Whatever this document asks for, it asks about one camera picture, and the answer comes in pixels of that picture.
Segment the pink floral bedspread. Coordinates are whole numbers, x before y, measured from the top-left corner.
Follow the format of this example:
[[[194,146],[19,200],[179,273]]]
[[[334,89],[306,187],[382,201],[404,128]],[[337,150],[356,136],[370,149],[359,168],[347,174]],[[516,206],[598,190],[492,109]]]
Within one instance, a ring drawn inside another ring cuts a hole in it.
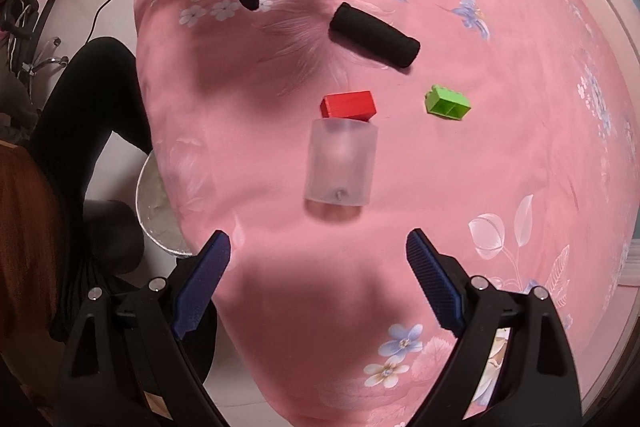
[[[421,43],[409,68],[329,30],[346,2]],[[421,229],[497,287],[550,291],[580,357],[639,204],[637,127],[582,0],[134,0],[154,152],[192,251],[226,232],[214,303],[266,401],[294,426],[398,426],[444,366],[405,254]],[[462,120],[427,113],[437,84]],[[305,198],[328,94],[370,91],[370,202]]]

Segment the translucent plastic cup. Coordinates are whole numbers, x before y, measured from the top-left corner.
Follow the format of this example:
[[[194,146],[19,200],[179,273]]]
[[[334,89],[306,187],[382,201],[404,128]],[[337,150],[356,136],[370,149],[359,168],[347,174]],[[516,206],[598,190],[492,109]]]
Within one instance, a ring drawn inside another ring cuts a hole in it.
[[[377,145],[378,127],[370,122],[316,119],[309,139],[305,198],[328,205],[368,205]]]

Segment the green toy brick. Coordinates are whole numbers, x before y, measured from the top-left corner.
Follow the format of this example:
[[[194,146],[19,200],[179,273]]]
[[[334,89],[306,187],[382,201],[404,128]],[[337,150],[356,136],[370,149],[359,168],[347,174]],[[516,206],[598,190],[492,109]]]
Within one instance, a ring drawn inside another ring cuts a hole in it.
[[[434,84],[424,98],[427,113],[452,120],[462,120],[471,110],[471,103],[457,91]]]

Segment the black foam cylinder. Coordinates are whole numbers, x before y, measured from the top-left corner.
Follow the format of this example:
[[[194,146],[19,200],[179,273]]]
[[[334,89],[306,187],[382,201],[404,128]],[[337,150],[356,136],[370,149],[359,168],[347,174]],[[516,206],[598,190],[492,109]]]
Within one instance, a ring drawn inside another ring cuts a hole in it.
[[[334,12],[329,30],[340,40],[398,69],[409,68],[421,49],[415,38],[346,2]]]

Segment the foil-lined trash bin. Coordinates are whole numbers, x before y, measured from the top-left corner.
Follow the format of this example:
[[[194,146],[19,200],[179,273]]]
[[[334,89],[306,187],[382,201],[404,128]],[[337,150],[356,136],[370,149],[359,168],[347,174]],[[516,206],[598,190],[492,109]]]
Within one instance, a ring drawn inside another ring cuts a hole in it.
[[[154,153],[145,159],[137,179],[136,213],[144,234],[157,247],[177,258],[192,255],[171,208]]]

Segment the red toy brick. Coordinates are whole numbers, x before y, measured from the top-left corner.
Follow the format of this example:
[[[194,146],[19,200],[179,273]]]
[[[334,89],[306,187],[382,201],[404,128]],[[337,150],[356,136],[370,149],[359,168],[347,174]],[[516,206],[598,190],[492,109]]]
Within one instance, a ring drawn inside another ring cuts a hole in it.
[[[369,121],[376,107],[370,91],[333,93],[322,98],[320,113],[323,118]]]

